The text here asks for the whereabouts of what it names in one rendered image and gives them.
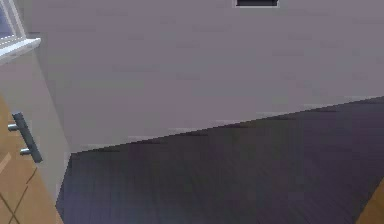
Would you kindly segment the brown wooden door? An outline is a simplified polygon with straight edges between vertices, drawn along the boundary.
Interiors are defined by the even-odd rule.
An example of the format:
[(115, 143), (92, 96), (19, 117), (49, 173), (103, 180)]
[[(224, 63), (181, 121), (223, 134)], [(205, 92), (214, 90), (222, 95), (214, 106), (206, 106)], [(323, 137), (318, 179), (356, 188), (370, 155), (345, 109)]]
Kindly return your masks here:
[(0, 95), (0, 224), (64, 224), (40, 172)]

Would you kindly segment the white framed window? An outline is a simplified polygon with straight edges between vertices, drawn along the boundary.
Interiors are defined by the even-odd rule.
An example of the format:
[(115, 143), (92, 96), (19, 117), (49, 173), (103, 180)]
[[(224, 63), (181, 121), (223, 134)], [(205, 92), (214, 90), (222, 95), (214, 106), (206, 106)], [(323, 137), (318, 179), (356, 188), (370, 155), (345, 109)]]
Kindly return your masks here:
[(0, 0), (0, 66), (37, 48), (40, 38), (28, 38), (14, 0)]

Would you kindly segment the brown wooden furniture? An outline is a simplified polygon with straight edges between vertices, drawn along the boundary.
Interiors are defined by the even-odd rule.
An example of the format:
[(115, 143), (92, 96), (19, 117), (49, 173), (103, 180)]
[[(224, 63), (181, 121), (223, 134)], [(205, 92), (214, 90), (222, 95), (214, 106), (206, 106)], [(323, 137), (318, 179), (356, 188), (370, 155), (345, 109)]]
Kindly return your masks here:
[(384, 224), (384, 177), (376, 187), (355, 224)]

